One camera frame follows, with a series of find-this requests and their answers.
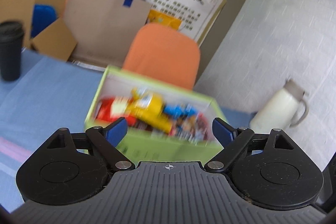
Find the thermos handle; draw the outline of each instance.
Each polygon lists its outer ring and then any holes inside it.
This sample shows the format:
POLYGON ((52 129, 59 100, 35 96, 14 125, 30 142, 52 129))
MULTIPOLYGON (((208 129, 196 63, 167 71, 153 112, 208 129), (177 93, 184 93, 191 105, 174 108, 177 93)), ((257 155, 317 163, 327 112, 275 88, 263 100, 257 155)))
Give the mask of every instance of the thermos handle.
POLYGON ((292 123, 289 127, 295 127, 297 126, 300 122, 302 122, 308 115, 309 112, 309 107, 307 102, 302 99, 301 102, 304 104, 304 113, 302 114, 301 118, 297 120, 297 122, 292 123))

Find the white thermos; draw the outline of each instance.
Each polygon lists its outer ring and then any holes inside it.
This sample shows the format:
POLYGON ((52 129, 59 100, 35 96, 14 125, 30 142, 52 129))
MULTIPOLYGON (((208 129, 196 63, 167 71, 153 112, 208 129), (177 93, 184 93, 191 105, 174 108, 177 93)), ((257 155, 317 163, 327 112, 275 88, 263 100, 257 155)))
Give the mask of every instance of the white thermos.
POLYGON ((288 127, 297 126, 307 117, 309 107, 303 99, 305 91, 292 79, 286 81, 282 89, 266 103, 250 122, 250 128, 255 133, 269 134, 273 128, 286 130, 288 127), (300 119, 293 122, 300 103, 305 106, 304 113, 300 119))

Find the paper shopping bag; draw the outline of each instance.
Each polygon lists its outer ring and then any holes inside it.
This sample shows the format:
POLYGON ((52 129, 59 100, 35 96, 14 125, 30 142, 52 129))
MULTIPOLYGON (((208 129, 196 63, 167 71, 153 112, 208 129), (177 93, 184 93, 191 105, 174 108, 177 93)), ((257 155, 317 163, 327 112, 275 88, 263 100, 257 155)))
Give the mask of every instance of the paper shopping bag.
POLYGON ((68 0, 64 21, 78 42, 73 58, 121 67, 150 8, 144 0, 68 0))

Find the black tumbler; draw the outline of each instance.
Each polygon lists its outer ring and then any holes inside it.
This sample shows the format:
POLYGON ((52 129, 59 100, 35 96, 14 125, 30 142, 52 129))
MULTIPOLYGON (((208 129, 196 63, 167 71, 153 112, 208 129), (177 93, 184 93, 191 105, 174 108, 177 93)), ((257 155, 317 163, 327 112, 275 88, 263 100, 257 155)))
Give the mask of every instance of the black tumbler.
POLYGON ((21 22, 5 21, 0 24, 0 75, 5 81, 20 77, 24 34, 21 22))

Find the yellow snack package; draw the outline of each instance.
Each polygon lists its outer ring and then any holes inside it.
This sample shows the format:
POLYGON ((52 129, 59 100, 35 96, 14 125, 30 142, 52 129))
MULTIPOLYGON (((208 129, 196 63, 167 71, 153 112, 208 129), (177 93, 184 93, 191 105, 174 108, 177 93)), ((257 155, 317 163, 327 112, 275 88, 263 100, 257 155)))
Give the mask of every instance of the yellow snack package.
POLYGON ((173 124, 162 112, 164 108, 162 97, 146 89, 134 88, 131 93, 134 101, 127 106, 126 111, 133 117, 169 134, 173 124))
POLYGON ((178 30, 182 23, 182 21, 178 18, 174 18, 156 10, 150 10, 148 19, 150 22, 156 22, 164 26, 169 26, 175 30, 178 30))

